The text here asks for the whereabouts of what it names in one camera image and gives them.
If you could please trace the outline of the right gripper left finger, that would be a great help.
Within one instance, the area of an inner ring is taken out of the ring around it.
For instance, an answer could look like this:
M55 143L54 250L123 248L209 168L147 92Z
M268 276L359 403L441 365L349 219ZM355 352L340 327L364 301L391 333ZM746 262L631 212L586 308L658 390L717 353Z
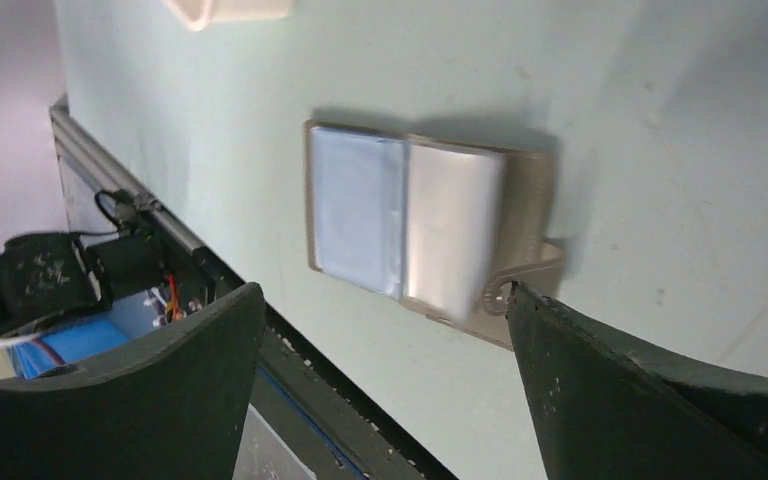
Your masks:
M0 380L0 479L229 479L265 327L245 284L168 327Z

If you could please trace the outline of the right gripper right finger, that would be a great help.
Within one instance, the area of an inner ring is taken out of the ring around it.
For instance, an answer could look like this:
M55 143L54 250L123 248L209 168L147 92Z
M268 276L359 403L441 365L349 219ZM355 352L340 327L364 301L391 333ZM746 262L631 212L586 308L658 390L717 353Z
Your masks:
M551 479L768 479L768 377L695 360L523 284L506 316Z

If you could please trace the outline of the beige card holder wallet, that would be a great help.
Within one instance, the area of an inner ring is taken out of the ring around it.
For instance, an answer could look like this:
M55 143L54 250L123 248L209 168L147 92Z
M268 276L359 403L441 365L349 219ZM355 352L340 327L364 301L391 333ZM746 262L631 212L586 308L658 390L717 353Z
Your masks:
M510 348L507 291L524 283L554 294L564 253L546 235L557 162L545 150L506 148L309 120L304 130L306 248L313 247L310 136L325 126L405 144L403 308Z

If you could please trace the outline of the white plastic tray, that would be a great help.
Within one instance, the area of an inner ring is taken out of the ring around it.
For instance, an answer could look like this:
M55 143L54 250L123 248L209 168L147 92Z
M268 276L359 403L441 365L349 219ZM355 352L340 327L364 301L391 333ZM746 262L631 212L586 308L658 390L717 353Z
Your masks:
M215 23L275 20L287 17L294 0L164 0L167 9L190 31Z

